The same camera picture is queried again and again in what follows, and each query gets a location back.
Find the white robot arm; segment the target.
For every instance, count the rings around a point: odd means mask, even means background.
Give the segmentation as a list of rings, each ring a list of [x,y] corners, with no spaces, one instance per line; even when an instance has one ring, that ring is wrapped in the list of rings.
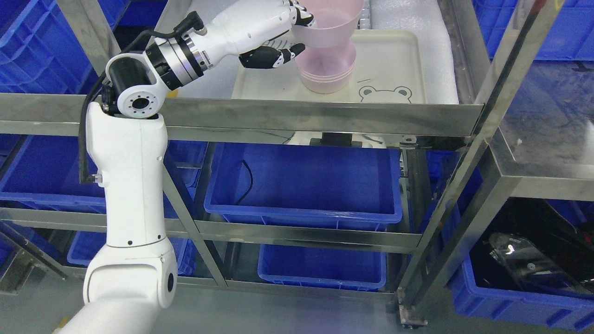
[[[56,334],[148,334],[176,293],[174,248],[166,235],[163,171],[168,135],[159,110],[166,95],[204,73],[190,34],[206,28],[190,12],[155,42],[114,56],[85,97],[78,132],[79,178],[106,199],[106,244],[91,260],[84,306]]]

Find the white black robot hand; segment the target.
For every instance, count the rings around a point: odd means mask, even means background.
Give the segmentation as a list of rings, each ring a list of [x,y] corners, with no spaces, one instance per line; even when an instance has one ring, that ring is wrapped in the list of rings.
[[[206,25],[207,32],[195,44],[208,68],[236,56],[245,68],[273,69],[294,60],[305,45],[273,47],[267,43],[295,26],[313,25],[314,15],[296,0],[238,0]]]

